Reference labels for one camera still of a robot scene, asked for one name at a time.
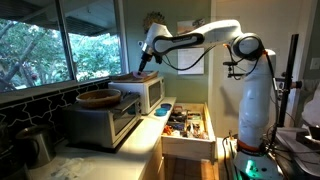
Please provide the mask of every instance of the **open drawer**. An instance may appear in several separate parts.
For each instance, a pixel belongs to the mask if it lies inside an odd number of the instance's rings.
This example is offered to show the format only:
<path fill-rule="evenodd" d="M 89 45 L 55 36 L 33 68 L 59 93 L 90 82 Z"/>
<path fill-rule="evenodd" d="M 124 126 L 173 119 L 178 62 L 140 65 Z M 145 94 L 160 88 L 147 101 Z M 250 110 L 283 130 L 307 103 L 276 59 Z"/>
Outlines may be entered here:
<path fill-rule="evenodd" d="M 176 103 L 183 109 L 187 109 L 192 113 L 200 113 L 201 118 L 196 120 L 186 120 L 186 123 L 196 121 L 200 124 L 200 129 L 206 132 L 206 139 L 183 137 L 181 135 L 167 135 L 162 134 L 162 153 L 167 155 L 174 155 L 179 158 L 191 160 L 210 160 L 214 163 L 215 159 L 215 143 L 216 137 L 213 132 L 211 119 L 207 104 L 188 104 Z"/>

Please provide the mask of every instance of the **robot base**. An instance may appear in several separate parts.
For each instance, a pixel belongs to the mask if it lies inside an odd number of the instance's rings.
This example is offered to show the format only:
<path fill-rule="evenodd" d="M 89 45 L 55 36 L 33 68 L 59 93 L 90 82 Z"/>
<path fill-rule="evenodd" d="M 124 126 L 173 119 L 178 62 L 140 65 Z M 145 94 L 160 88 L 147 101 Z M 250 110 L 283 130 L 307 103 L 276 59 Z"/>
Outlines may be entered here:
<path fill-rule="evenodd" d="M 276 162 L 269 156 L 251 156 L 243 152 L 237 152 L 233 160 L 236 168 L 250 179 L 283 179 L 281 170 Z"/>

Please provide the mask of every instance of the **window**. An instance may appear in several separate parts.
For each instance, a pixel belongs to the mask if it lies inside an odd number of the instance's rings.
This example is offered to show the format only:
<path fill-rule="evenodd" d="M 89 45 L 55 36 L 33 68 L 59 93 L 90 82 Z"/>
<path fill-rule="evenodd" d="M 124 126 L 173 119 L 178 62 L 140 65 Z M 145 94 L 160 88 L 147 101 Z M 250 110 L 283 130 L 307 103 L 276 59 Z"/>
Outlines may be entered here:
<path fill-rule="evenodd" d="M 124 72 L 115 7 L 113 0 L 0 1 L 0 93 Z"/>

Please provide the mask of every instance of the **white countertop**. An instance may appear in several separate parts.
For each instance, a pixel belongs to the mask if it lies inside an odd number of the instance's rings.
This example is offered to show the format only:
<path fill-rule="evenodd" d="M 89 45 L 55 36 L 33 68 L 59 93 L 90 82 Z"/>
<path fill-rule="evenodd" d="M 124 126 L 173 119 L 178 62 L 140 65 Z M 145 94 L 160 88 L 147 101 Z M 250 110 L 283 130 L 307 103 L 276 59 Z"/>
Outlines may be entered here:
<path fill-rule="evenodd" d="M 175 101 L 175 97 L 166 97 L 160 104 L 170 103 L 173 107 Z M 142 116 L 142 122 L 115 154 L 66 147 L 67 141 L 63 141 L 56 147 L 57 155 L 49 164 L 29 171 L 32 180 L 64 180 L 66 177 L 141 179 L 169 115 L 168 112 L 166 116 L 158 117 L 153 111 L 148 116 Z"/>

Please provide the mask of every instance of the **window frame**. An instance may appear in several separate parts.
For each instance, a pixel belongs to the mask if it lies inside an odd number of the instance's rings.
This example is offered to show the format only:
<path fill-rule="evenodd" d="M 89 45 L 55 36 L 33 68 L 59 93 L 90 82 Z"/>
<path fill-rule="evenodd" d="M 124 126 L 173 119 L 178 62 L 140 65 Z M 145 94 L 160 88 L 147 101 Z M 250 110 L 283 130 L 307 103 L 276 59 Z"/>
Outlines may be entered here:
<path fill-rule="evenodd" d="M 68 71 L 71 80 L 57 82 L 53 84 L 46 84 L 36 87 L 29 87 L 26 89 L 20 89 L 16 91 L 2 92 L 0 93 L 0 104 L 7 103 L 10 101 L 16 101 L 36 95 L 41 95 L 45 93 L 50 93 L 53 91 L 59 91 L 60 89 L 71 88 L 75 86 L 81 86 L 84 84 L 95 83 L 103 80 L 108 80 L 109 77 L 95 78 L 86 81 L 77 81 L 75 78 L 75 71 L 72 65 L 72 56 L 71 56 L 71 46 L 69 44 L 69 36 L 66 30 L 66 23 L 64 12 L 62 11 L 63 6 L 61 0 L 54 0 L 57 8 L 57 15 L 59 18 L 58 24 L 60 28 L 60 33 L 63 41 L 64 52 L 66 55 L 66 61 L 68 63 Z M 124 14 L 123 14 L 123 1 L 122 0 L 113 0 L 115 8 L 115 17 L 116 24 L 118 29 L 119 36 L 119 47 L 120 47 L 120 58 L 121 58 L 121 71 L 122 73 L 129 72 L 129 63 L 128 63 L 128 53 L 126 45 L 126 36 L 125 36 L 125 23 L 124 23 Z"/>

